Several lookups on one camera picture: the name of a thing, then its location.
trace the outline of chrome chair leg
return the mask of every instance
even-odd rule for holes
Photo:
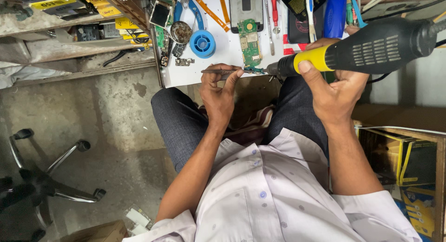
[[[66,150],[52,165],[46,170],[48,175],[52,175],[54,170],[73,152],[78,149],[81,152],[87,151],[90,148],[90,143],[84,140],[77,141],[71,148]]]
[[[23,169],[23,158],[22,156],[20,156],[20,152],[17,149],[16,140],[25,139],[31,137],[32,135],[33,133],[30,129],[21,129],[17,131],[17,133],[9,137],[9,148],[19,169]]]
[[[101,200],[106,191],[103,189],[96,189],[93,194],[80,191],[78,189],[66,186],[62,183],[54,181],[55,193],[54,197],[73,200],[77,202],[95,203]]]
[[[42,199],[39,205],[34,207],[34,210],[36,211],[37,218],[44,229],[53,223],[49,213],[48,199],[46,197]]]

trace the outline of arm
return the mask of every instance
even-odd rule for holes
[[[357,31],[347,29],[349,34]],[[307,49],[336,41],[338,39],[321,39],[307,45]],[[351,113],[364,90],[368,74],[336,70],[338,81],[328,84],[310,62],[300,62],[298,68],[311,89],[315,113],[327,132],[333,193],[362,195],[382,191],[383,187],[365,157],[351,120]]]
[[[333,193],[362,195],[383,190],[372,171],[353,128],[345,123],[326,128]]]
[[[155,222],[174,218],[186,210],[192,215],[198,206],[209,179],[217,149],[234,111],[234,87],[244,73],[240,67],[226,64],[208,69],[240,69],[232,73],[223,88],[217,87],[221,75],[203,74],[200,95],[209,116],[209,126],[191,157],[164,194]]]

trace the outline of toothbrush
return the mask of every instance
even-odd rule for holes
[[[305,0],[308,15],[309,42],[316,40],[315,23],[313,21],[313,0]]]

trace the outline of gray trousers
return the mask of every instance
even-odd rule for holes
[[[206,132],[208,121],[192,99],[177,88],[159,90],[152,110],[175,170],[180,172]],[[302,76],[287,77],[271,123],[261,142],[270,143],[287,128],[317,143],[327,155],[327,134],[313,109],[313,95]]]

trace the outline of orange flex cable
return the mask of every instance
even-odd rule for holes
[[[229,19],[229,15],[227,14],[226,2],[224,0],[220,0],[220,4],[222,5],[224,21],[226,22],[226,25],[228,25],[231,20]]]
[[[201,6],[201,8],[206,11],[207,14],[209,14],[224,30],[225,32],[228,32],[230,28],[222,21],[218,16],[214,14],[207,6],[204,4],[203,0],[196,0],[198,4]]]

